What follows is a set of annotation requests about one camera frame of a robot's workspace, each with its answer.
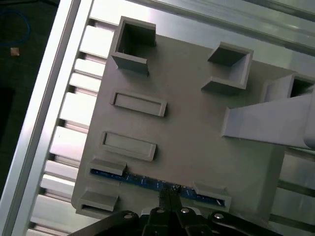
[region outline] dark floor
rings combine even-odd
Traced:
[[[20,56],[12,57],[10,47],[0,46],[0,195],[10,168],[16,143],[29,105],[37,73],[47,44],[57,8],[42,2],[11,6],[1,5],[0,44],[22,38],[27,31],[22,18],[15,14],[1,14],[4,9],[18,10],[27,18],[31,34],[29,39],[16,45]],[[7,119],[3,111],[9,110]]]

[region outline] blue cable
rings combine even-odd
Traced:
[[[11,47],[11,46],[16,46],[17,44],[23,43],[29,38],[30,33],[31,33],[31,28],[30,28],[29,22],[21,12],[15,11],[15,10],[3,10],[2,12],[0,12],[0,16],[7,14],[7,13],[14,13],[14,14],[19,15],[24,20],[28,29],[27,29],[27,32],[23,38],[16,40],[16,41],[13,41],[13,42],[0,43],[0,47]]]

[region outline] blue circuit board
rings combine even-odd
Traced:
[[[136,174],[131,174],[124,172],[122,176],[111,174],[108,172],[104,171],[99,171],[95,169],[91,169],[91,174],[96,175],[96,176],[101,176],[109,179],[113,179],[116,181],[124,182],[124,183],[129,183],[129,184],[134,184],[146,189],[151,189],[154,191],[160,191],[162,188],[167,187],[167,188],[172,188],[173,186],[176,186],[177,188],[180,188],[180,196],[183,198],[207,203],[207,204],[212,204],[220,207],[224,207],[224,201],[220,199],[215,199],[215,198],[210,198],[207,196],[202,196],[196,194],[195,190],[193,188],[177,185],[174,183],[169,183],[165,182],[162,180],[146,177],[146,176],[140,176]]]

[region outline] black mechanical arm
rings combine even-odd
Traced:
[[[162,189],[159,207],[139,217],[125,210],[89,225],[71,236],[281,236],[222,211],[197,215],[183,207],[178,189]]]

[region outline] small orange object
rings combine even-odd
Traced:
[[[19,48],[11,48],[11,56],[18,57],[20,55],[20,49]]]

